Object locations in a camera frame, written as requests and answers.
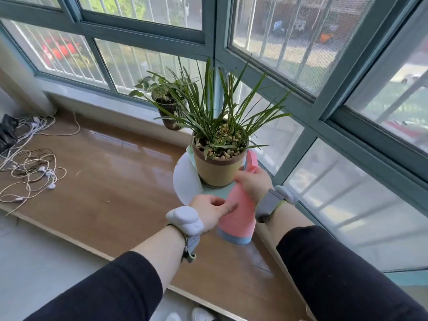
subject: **tan plant pot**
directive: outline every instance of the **tan plant pot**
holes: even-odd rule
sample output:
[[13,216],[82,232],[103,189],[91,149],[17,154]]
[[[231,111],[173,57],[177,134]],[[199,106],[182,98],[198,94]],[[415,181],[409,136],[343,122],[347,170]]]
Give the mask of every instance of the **tan plant pot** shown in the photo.
[[239,170],[247,151],[233,156],[230,159],[213,160],[209,156],[205,160],[204,154],[192,142],[195,153],[196,170],[201,179],[213,188],[227,186],[233,181],[235,172]]

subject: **right hand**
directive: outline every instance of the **right hand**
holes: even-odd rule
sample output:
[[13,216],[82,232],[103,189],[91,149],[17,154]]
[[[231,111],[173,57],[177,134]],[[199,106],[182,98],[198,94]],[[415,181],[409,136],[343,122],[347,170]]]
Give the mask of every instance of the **right hand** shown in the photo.
[[274,188],[270,175],[260,167],[257,167],[254,173],[243,171],[243,167],[240,167],[233,180],[242,185],[245,192],[253,200],[254,205],[259,203],[269,189]]

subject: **brown pot rim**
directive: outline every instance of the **brown pot rim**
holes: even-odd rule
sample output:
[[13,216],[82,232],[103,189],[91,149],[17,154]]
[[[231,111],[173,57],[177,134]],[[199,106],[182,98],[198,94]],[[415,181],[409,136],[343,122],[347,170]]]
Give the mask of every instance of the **brown pot rim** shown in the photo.
[[200,158],[201,160],[204,160],[209,164],[214,164],[215,166],[230,166],[231,164],[237,163],[238,161],[242,160],[243,156],[247,153],[247,150],[244,150],[237,156],[233,156],[229,159],[218,159],[218,160],[211,159],[209,156],[207,156],[207,159],[205,160],[204,154],[196,147],[195,142],[192,142],[192,149],[198,158]]

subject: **small potted plant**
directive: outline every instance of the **small potted plant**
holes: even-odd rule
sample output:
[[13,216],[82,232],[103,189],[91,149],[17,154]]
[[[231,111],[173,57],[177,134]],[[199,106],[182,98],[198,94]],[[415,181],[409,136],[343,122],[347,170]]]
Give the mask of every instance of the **small potted plant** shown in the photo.
[[[129,96],[147,98],[143,92],[139,91],[139,89],[142,89],[145,92],[150,92],[152,94],[152,99],[150,99],[150,101],[156,103],[156,107],[159,110],[161,118],[171,117],[165,112],[168,112],[173,116],[177,116],[178,113],[175,99],[169,93],[169,89],[172,86],[169,85],[174,85],[176,92],[179,92],[180,81],[169,82],[164,76],[150,71],[148,71],[148,73],[150,73],[152,76],[146,76],[141,80],[138,80],[137,84],[134,86],[136,90],[132,90],[129,93]],[[176,120],[162,119],[162,121],[165,127],[169,130],[180,130],[182,128]]]
[[167,118],[163,116],[163,119],[177,121],[180,126],[188,127],[193,131],[191,146],[195,153],[198,174],[207,185],[220,188],[233,181],[233,176],[242,165],[248,149],[266,146],[252,145],[251,135],[265,123],[290,116],[290,114],[282,111],[288,94],[276,103],[271,102],[262,111],[253,113],[252,109],[258,103],[253,98],[267,74],[262,76],[242,103],[234,102],[233,94],[248,63],[238,77],[233,73],[225,76],[219,70],[224,98],[216,114],[217,110],[214,109],[215,69],[211,67],[210,62],[210,59],[207,59],[205,76],[200,74],[198,80],[202,82],[201,90],[198,88],[198,81],[191,80],[181,63],[180,77],[172,72],[179,83],[167,83],[166,86],[176,102],[178,116],[164,110],[158,102],[148,98],[147,100],[168,116]]

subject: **plant pot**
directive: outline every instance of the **plant pot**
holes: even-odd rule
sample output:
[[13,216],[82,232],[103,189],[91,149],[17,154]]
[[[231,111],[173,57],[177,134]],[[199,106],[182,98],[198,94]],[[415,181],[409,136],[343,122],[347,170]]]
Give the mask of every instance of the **plant pot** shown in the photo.
[[204,154],[192,142],[195,153],[196,170],[201,179],[212,188],[222,188],[232,183],[235,173],[242,165],[242,161],[247,151],[243,151],[237,156],[229,159],[211,159],[209,156],[205,160]]
[[[165,109],[166,111],[168,111],[169,113],[174,115],[174,112],[177,110],[175,107],[175,104],[169,104],[169,105],[164,105],[162,103],[159,103],[159,106],[161,106],[163,109]],[[159,111],[159,114],[161,117],[169,117],[167,114],[165,114],[164,112]],[[173,119],[162,119],[163,124],[165,125],[166,128],[168,128],[169,130],[180,130],[181,126],[179,125],[178,121],[175,121]]]

